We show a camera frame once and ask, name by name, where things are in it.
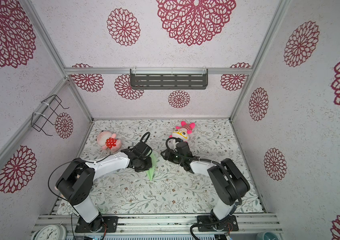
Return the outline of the light green paper sheet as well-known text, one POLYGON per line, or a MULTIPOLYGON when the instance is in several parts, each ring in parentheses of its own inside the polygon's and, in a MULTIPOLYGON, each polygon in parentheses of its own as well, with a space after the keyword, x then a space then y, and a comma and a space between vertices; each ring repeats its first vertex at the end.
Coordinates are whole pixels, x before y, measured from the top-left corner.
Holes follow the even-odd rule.
POLYGON ((153 177, 154 177, 154 171, 155 171, 156 163, 157 163, 158 160, 157 160, 157 155, 156 155, 155 152, 152 152, 150 157, 151 157, 152 165, 151 165, 151 168, 146 171, 146 175, 147 175, 148 179, 150 181, 152 181, 153 177))

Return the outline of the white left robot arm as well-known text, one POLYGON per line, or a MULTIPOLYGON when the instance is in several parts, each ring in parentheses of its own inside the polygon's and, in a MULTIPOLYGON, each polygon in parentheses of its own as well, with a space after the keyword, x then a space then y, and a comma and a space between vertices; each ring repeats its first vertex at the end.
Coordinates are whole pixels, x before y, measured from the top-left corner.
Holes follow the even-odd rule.
POLYGON ((124 149, 94 162, 81 158, 74 159, 68 163, 55 187, 85 223, 99 224, 102 219, 101 213, 89 196, 94 181, 120 169, 147 171, 152 167, 151 153, 151 150, 141 153, 124 149))

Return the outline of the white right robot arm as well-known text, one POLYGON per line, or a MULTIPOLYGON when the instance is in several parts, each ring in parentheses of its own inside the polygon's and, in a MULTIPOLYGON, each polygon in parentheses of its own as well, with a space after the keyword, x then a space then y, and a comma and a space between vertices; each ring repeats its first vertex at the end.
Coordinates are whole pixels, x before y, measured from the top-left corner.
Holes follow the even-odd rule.
POLYGON ((210 177, 219 200, 212 210, 214 221, 232 215, 243 204, 243 197, 251 189, 242 172, 231 159, 221 162, 181 155, 173 150, 160 153, 164 160, 180 165, 185 171, 210 177))

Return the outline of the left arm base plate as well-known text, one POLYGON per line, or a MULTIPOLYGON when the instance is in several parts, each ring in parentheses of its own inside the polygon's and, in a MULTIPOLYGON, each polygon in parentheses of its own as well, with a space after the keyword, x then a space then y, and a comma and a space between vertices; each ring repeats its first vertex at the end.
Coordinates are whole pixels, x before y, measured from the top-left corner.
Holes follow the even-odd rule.
POLYGON ((115 233, 119 217, 100 217, 87 223, 80 217, 75 228, 75 233, 115 233))

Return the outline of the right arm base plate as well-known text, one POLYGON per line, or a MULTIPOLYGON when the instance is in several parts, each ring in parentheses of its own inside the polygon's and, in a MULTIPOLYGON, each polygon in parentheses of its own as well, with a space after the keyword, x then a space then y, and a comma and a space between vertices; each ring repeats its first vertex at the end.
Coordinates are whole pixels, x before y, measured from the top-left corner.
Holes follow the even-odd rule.
POLYGON ((237 232, 239 226, 234 215, 227 216, 222 220, 217 220, 212 216, 197 216, 199 232, 237 232))

